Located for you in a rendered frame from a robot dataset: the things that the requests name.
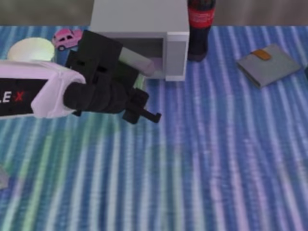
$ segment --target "red bottle label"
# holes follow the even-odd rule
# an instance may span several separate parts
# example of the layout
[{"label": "red bottle label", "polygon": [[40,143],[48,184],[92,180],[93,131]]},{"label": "red bottle label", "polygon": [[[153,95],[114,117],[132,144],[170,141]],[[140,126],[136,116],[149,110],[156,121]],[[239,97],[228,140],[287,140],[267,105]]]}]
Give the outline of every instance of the red bottle label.
[{"label": "red bottle label", "polygon": [[189,25],[196,28],[209,27],[213,23],[215,8],[208,11],[198,11],[188,8]]}]

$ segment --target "cream colored round object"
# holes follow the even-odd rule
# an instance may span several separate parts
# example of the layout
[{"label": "cream colored round object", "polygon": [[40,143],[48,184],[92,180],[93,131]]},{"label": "cream colored round object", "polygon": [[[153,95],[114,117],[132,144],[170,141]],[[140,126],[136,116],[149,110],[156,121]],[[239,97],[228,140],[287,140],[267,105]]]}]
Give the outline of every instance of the cream colored round object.
[{"label": "cream colored round object", "polygon": [[7,59],[12,61],[29,62],[33,60],[52,61],[54,45],[44,38],[26,38],[14,44]]}]

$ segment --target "blue striped fabric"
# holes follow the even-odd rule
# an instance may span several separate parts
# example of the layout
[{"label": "blue striped fabric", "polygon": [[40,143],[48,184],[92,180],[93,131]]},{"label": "blue striped fabric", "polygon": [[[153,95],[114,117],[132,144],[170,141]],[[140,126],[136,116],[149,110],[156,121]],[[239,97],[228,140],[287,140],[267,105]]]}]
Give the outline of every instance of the blue striped fabric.
[{"label": "blue striped fabric", "polygon": [[[59,28],[0,27],[1,58]],[[260,91],[235,65],[271,43],[308,63],[308,27],[213,27],[185,83],[147,82],[158,125],[92,113],[0,121],[0,230],[308,231],[304,73]]]}]

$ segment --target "bottle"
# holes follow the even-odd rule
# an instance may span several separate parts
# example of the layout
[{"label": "bottle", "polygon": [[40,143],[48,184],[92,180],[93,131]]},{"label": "bottle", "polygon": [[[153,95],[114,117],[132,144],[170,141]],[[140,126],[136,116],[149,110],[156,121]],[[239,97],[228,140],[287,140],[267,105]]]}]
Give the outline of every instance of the bottle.
[{"label": "bottle", "polygon": [[216,0],[188,0],[190,37],[189,61],[202,61],[208,50],[208,33],[211,29]]}]

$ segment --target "cola bottle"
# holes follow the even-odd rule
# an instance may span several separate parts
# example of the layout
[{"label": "cola bottle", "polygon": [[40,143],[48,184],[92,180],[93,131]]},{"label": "cola bottle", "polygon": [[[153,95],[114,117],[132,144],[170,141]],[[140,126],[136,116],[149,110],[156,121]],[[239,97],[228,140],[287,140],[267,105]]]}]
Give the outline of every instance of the cola bottle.
[{"label": "cola bottle", "polygon": [[189,61],[202,61],[208,50],[208,33],[211,29],[216,0],[188,0],[190,37]]}]

